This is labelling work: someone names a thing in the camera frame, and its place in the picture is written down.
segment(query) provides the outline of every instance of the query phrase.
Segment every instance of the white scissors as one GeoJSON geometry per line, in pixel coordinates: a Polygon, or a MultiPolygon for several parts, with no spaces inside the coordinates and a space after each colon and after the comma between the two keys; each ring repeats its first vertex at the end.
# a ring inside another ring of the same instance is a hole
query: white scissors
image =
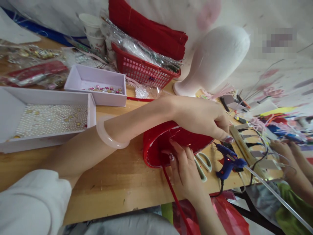
{"type": "Polygon", "coordinates": [[[194,156],[194,159],[195,159],[195,162],[196,162],[196,165],[197,165],[197,169],[198,169],[198,172],[200,174],[200,177],[201,177],[201,180],[202,182],[206,182],[208,180],[208,178],[205,176],[200,164],[198,163],[197,159],[202,163],[202,165],[205,167],[205,169],[208,171],[208,172],[211,172],[212,171],[212,164],[211,164],[211,161],[210,159],[208,158],[207,155],[205,155],[203,152],[199,152],[197,153],[195,156],[194,156]]]}

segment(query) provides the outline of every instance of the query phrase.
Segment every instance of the table surface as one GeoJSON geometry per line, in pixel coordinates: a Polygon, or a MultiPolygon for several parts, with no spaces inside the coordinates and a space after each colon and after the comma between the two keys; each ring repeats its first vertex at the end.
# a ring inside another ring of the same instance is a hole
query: table surface
{"type": "MultiPolygon", "coordinates": [[[[40,42],[34,43],[42,48],[58,49],[63,45],[42,38],[40,42]]],[[[0,74],[7,72],[6,62],[0,62],[0,74]]],[[[164,89],[173,94],[170,82],[164,89]]],[[[134,96],[132,87],[127,87],[127,95],[134,96]]],[[[146,102],[127,100],[126,107],[97,106],[97,117],[110,114],[121,115],[134,110],[146,102]]],[[[234,125],[238,125],[232,116],[229,119],[234,125]]],[[[115,215],[119,213],[134,211],[146,207],[156,206],[173,202],[174,199],[164,177],[162,169],[151,169],[147,167],[142,158],[143,135],[131,140],[125,149],[117,150],[105,160],[86,171],[72,191],[64,218],[64,224],[71,224],[90,219],[115,215]]],[[[222,168],[218,160],[223,156],[220,152],[208,146],[203,152],[212,162],[212,172],[204,170],[208,181],[203,185],[210,193],[220,190],[220,181],[215,172],[222,168]]],[[[242,157],[236,143],[234,149],[239,157],[242,157]]],[[[0,154],[0,191],[7,189],[26,173],[38,169],[40,164],[58,146],[34,149],[10,154],[0,154]]],[[[250,174],[245,169],[243,172],[245,184],[249,183],[250,174]]],[[[275,171],[272,177],[280,177],[281,172],[275,171]]],[[[243,186],[237,173],[232,172],[225,180],[224,189],[243,186]]]]}

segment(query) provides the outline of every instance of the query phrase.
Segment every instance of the painted fingernail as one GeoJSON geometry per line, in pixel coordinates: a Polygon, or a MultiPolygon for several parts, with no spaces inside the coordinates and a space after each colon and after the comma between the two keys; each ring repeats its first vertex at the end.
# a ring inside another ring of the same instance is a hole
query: painted fingernail
{"type": "Polygon", "coordinates": [[[170,157],[170,161],[172,162],[172,161],[174,161],[175,160],[175,158],[174,158],[174,155],[173,154],[169,154],[169,157],[170,157]]]}
{"type": "Polygon", "coordinates": [[[228,143],[228,144],[232,144],[235,141],[235,139],[233,137],[231,137],[230,135],[226,136],[226,138],[224,139],[224,142],[228,143]]]}

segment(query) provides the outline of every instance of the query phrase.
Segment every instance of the white cardboard box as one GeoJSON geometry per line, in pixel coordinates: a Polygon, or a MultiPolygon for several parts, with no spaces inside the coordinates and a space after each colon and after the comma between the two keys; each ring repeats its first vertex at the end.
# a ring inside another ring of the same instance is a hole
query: white cardboard box
{"type": "Polygon", "coordinates": [[[0,87],[0,152],[11,153],[61,145],[82,132],[11,139],[27,104],[88,105],[87,127],[96,125],[96,106],[89,93],[0,87]]]}
{"type": "Polygon", "coordinates": [[[96,105],[126,106],[126,82],[125,74],[96,69],[84,65],[73,65],[64,85],[66,91],[91,93],[96,105]],[[117,87],[121,88],[124,94],[114,94],[99,91],[90,91],[89,87],[117,87]]]}

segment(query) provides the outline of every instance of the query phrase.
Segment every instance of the white bangle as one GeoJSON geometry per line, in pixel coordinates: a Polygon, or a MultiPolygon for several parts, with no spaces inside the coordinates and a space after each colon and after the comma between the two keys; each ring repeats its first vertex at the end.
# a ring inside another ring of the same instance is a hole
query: white bangle
{"type": "Polygon", "coordinates": [[[113,118],[114,116],[106,115],[101,116],[97,122],[97,132],[100,139],[108,146],[115,148],[115,149],[124,149],[129,145],[129,142],[126,143],[119,143],[112,139],[104,128],[104,121],[113,118]]]}

